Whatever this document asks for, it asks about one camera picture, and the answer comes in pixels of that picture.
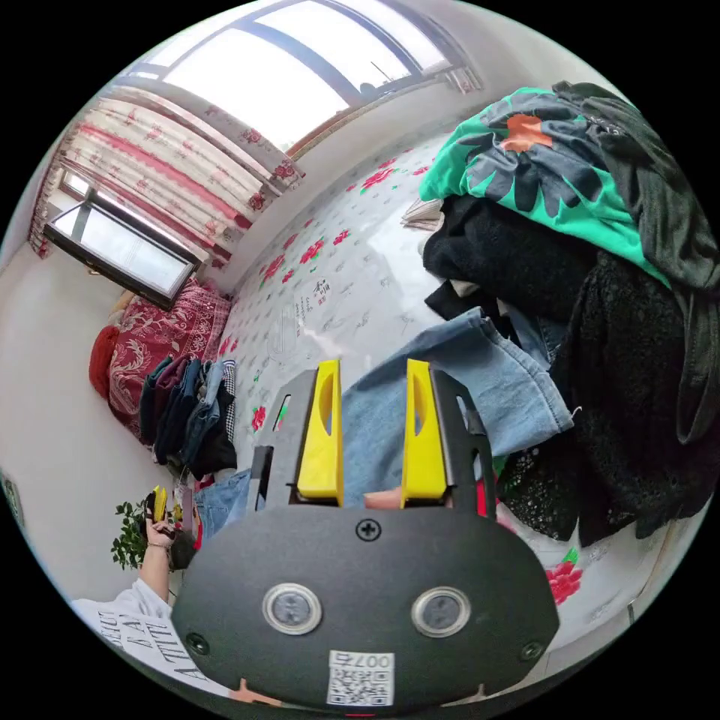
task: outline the white wall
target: white wall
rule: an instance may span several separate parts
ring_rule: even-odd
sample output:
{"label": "white wall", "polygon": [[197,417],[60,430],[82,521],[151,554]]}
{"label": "white wall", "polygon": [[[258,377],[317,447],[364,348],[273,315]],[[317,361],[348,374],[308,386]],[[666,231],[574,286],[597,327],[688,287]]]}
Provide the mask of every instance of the white wall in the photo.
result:
{"label": "white wall", "polygon": [[58,588],[113,599],[134,575],[113,564],[115,507],[167,471],[90,385],[90,351],[122,288],[25,243],[0,275],[0,467],[19,488],[26,531]]}
{"label": "white wall", "polygon": [[434,85],[388,100],[336,130],[298,161],[304,184],[275,200],[248,230],[217,281],[231,291],[268,243],[336,179],[406,133],[499,100],[521,86],[559,80],[591,82],[619,92],[557,43],[514,20],[459,0],[402,0],[441,25],[466,53],[483,88],[468,95]]}

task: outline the curtain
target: curtain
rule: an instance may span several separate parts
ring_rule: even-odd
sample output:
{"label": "curtain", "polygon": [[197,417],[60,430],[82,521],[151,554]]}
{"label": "curtain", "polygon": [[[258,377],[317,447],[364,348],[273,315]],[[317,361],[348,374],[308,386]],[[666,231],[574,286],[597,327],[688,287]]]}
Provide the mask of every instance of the curtain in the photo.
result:
{"label": "curtain", "polygon": [[181,109],[183,113],[187,113],[185,117],[193,119],[194,127],[200,122],[211,128],[219,137],[247,153],[265,168],[269,172],[270,184],[280,192],[293,190],[305,177],[305,173],[256,128],[184,88],[158,79],[135,76],[115,78],[110,87],[113,94],[129,92],[131,89],[152,93],[156,96],[156,101],[160,101],[166,108],[172,104],[176,109]]}
{"label": "curtain", "polygon": [[60,158],[62,152],[69,146],[75,137],[75,130],[71,127],[60,139],[55,152],[45,171],[43,181],[40,183],[40,190],[37,193],[35,207],[30,222],[30,232],[28,233],[28,243],[34,252],[40,257],[45,258],[50,253],[52,247],[45,238],[45,223],[47,222],[47,203],[50,196],[60,187],[62,178],[62,166]]}
{"label": "curtain", "polygon": [[101,98],[76,123],[63,162],[180,239],[227,263],[270,203],[266,186],[227,155],[152,110]]}
{"label": "curtain", "polygon": [[[196,113],[212,106],[197,96],[162,82],[151,83],[151,92],[135,87],[134,80],[144,79],[121,78],[107,86],[73,123],[39,204],[45,206],[58,187],[62,169],[70,170],[184,245],[201,247],[222,270],[259,215],[297,188],[305,174],[236,118],[199,118]],[[42,210],[37,208],[30,242],[44,257]]]}

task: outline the human hand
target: human hand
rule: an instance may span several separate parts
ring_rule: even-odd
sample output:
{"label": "human hand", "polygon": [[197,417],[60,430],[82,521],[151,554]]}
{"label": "human hand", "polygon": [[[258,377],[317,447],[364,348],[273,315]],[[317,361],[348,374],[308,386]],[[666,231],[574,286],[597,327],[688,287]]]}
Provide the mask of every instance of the human hand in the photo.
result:
{"label": "human hand", "polygon": [[172,531],[170,525],[162,520],[160,523],[153,523],[152,520],[145,520],[145,529],[148,533],[148,545],[160,545],[162,548],[169,548],[175,537],[169,537],[162,531]]}
{"label": "human hand", "polygon": [[[403,488],[398,485],[392,490],[381,490],[379,493],[367,493],[364,497],[365,507],[370,510],[399,510],[402,505]],[[452,496],[448,495],[445,507],[452,507]]]}

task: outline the blue jeans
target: blue jeans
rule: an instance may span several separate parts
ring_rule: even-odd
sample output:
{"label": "blue jeans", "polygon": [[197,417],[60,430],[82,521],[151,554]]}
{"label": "blue jeans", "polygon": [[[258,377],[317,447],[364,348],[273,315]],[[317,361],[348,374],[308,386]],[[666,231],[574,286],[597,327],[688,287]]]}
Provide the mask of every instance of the blue jeans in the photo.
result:
{"label": "blue jeans", "polygon": [[513,305],[505,303],[508,317],[517,334],[522,349],[547,370],[555,359],[557,349],[567,332],[567,323],[555,322],[544,317],[527,316]]}
{"label": "blue jeans", "polygon": [[210,367],[205,378],[205,397],[198,401],[187,420],[185,440],[180,451],[180,458],[186,465],[193,463],[208,430],[220,419],[218,389],[224,369],[225,365],[221,360]]}
{"label": "blue jeans", "polygon": [[[227,480],[216,482],[195,493],[194,501],[197,514],[202,523],[202,541],[209,540],[228,523],[233,523],[245,515],[248,506],[250,488],[250,470],[242,470]],[[263,498],[259,498],[262,508]]]}
{"label": "blue jeans", "polygon": [[[343,395],[344,506],[402,480],[407,360],[433,362],[463,383],[482,418],[493,456],[509,455],[569,430],[572,418],[550,376],[473,308],[422,332]],[[203,539],[245,513],[250,471],[196,495]]]}

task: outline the screw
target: screw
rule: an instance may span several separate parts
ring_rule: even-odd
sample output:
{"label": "screw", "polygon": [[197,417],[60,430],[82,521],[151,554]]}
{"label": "screw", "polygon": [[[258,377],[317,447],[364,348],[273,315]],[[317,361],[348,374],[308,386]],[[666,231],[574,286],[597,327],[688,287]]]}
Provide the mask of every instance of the screw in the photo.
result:
{"label": "screw", "polygon": [[542,651],[545,648],[538,642],[531,642],[528,643],[521,651],[520,651],[520,660],[528,661],[528,660],[537,660],[540,655],[542,655]]}
{"label": "screw", "polygon": [[323,618],[317,595],[297,583],[275,585],[262,600],[262,614],[267,623],[285,635],[305,635]]}
{"label": "screw", "polygon": [[293,590],[281,592],[272,602],[270,611],[279,623],[290,628],[303,625],[311,614],[310,603]]}
{"label": "screw", "polygon": [[372,518],[361,520],[355,528],[355,534],[365,542],[377,540],[381,532],[380,523]]}
{"label": "screw", "polygon": [[196,632],[187,634],[185,644],[197,655],[207,655],[210,652],[208,641]]}
{"label": "screw", "polygon": [[424,623],[433,630],[447,630],[460,617],[460,603],[450,595],[436,595],[422,611]]}
{"label": "screw", "polygon": [[412,624],[427,638],[449,638],[470,619],[470,599],[454,587],[434,587],[412,604]]}

